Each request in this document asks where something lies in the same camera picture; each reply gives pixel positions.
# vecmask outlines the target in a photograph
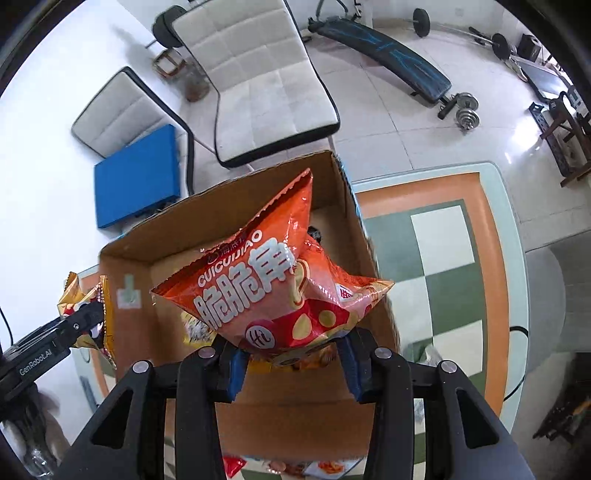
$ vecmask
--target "cardboard box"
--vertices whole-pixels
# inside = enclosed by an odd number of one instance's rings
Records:
[[[376,277],[359,208],[339,160],[330,151],[296,158],[228,181],[176,203],[105,246],[99,269],[116,293],[115,356],[121,377],[136,361],[182,360],[181,310],[151,288],[229,237],[293,178],[314,176],[310,224],[347,272]],[[377,342],[398,351],[386,301],[361,322]],[[374,407],[359,405],[340,362],[301,372],[249,372],[231,405],[216,406],[222,450],[265,459],[339,460],[366,455]]]

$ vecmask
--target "barbell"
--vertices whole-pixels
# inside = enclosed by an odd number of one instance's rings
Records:
[[[492,38],[487,38],[472,32],[460,30],[459,28],[448,27],[447,25],[435,22],[431,23],[431,20],[429,19],[429,14],[426,10],[423,10],[422,8],[415,8],[413,12],[413,19],[407,21],[413,24],[415,33],[421,38],[429,35],[429,32],[431,31],[431,25],[433,25],[438,30],[446,30],[455,33],[460,33],[463,35],[467,35],[469,37],[476,38],[479,41],[488,43],[489,45],[492,45],[492,51],[500,60],[509,60],[509,57],[511,56],[511,45],[509,45],[509,42],[507,41],[505,36],[500,33],[495,33],[492,36]]]

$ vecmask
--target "metal screw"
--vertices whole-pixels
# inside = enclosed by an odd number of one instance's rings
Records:
[[[387,359],[392,356],[392,351],[384,346],[379,346],[374,350],[375,356],[378,358]]]
[[[199,349],[199,356],[201,358],[211,358],[216,354],[216,349],[212,346],[204,346]]]
[[[148,370],[150,364],[146,360],[140,360],[139,362],[134,363],[132,367],[134,372],[137,374],[142,374]]]
[[[443,362],[441,362],[441,369],[444,372],[452,374],[457,370],[457,365],[451,360],[444,360]]]

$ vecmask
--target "green and white checkered mat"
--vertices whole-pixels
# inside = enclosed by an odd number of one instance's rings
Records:
[[[476,241],[462,200],[364,220],[388,293],[401,352],[419,361],[426,345],[454,360],[484,395],[486,304]],[[423,480],[425,425],[415,421],[414,479]],[[174,448],[166,455],[173,476]],[[347,475],[361,480],[365,459]],[[289,475],[281,475],[287,480]],[[249,460],[236,480],[280,480],[263,461]]]

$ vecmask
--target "red snack bag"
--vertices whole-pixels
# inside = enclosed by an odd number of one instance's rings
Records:
[[[307,234],[306,170],[248,224],[153,292],[234,345],[288,365],[350,331],[393,285],[334,265]]]
[[[240,469],[246,465],[244,458],[223,456],[223,469],[226,471],[226,476],[232,478]]]

